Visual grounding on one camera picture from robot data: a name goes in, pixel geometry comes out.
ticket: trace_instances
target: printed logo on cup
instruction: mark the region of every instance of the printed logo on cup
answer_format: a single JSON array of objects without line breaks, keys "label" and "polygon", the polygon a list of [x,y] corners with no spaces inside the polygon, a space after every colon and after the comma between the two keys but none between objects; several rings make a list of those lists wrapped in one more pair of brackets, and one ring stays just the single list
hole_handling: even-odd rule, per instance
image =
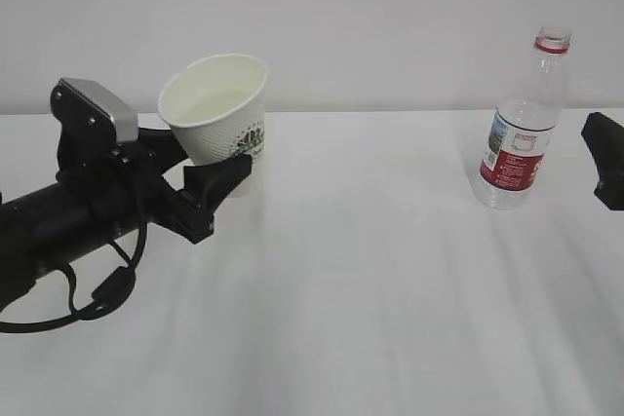
[{"label": "printed logo on cup", "polygon": [[230,157],[247,154],[255,161],[262,154],[263,149],[264,126],[261,121],[257,121],[238,135],[237,140],[230,146]]}]

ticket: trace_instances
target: paper cup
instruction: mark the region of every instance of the paper cup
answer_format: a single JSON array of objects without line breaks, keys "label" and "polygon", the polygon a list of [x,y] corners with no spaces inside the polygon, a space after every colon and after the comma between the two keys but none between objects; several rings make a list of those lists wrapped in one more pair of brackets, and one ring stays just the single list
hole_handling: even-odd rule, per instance
[{"label": "paper cup", "polygon": [[158,112],[196,166],[233,156],[253,157],[252,175],[232,193],[249,193],[264,150],[261,98],[268,67],[240,54],[202,58],[172,77],[158,98]]}]

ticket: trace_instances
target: red label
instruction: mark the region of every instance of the red label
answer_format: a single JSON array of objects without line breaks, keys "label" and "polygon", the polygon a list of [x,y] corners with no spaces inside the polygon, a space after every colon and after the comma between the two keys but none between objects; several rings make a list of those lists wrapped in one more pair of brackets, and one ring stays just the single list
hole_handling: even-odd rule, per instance
[{"label": "red label", "polygon": [[542,158],[544,155],[517,156],[501,151],[494,170],[481,163],[481,175],[501,189],[525,190],[532,185]]},{"label": "red label", "polygon": [[522,129],[496,113],[481,163],[481,175],[501,189],[528,189],[537,175],[552,131]]}]

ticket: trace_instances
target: white table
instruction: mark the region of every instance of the white table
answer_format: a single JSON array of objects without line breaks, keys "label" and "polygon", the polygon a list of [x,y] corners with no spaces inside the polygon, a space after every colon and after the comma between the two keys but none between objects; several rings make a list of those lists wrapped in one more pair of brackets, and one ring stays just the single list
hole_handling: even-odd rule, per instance
[{"label": "white table", "polygon": [[[121,310],[0,336],[0,414],[624,414],[624,214],[592,194],[587,114],[565,113],[512,212],[466,173],[491,112],[268,115],[264,188],[212,238],[151,226]],[[58,131],[0,118],[6,200],[54,181]],[[118,263],[76,262],[78,300]],[[65,304],[52,274],[0,317]]]}]

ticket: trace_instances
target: plastic water bottle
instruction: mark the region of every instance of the plastic water bottle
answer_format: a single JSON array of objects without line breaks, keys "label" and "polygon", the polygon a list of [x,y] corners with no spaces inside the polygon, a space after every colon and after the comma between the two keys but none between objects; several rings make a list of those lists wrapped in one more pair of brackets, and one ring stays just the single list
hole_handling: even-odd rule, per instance
[{"label": "plastic water bottle", "polygon": [[566,28],[543,27],[521,95],[498,106],[473,181],[475,195],[488,207],[517,208],[527,199],[565,105],[570,38]]}]

